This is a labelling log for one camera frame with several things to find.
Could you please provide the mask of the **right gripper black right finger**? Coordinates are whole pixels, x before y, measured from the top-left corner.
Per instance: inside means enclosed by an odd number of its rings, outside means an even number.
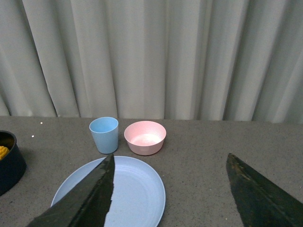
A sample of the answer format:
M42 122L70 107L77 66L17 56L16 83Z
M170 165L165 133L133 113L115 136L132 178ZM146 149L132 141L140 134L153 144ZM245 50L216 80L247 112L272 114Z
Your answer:
M303 225L303 204L232 153L226 170L245 227Z

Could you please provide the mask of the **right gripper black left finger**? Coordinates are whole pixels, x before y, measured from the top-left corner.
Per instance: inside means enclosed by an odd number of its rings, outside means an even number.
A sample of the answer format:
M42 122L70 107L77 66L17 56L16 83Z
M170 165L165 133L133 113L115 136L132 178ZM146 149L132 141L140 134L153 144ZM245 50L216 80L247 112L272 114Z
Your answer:
M102 227L111 205L115 160L108 155L29 227Z

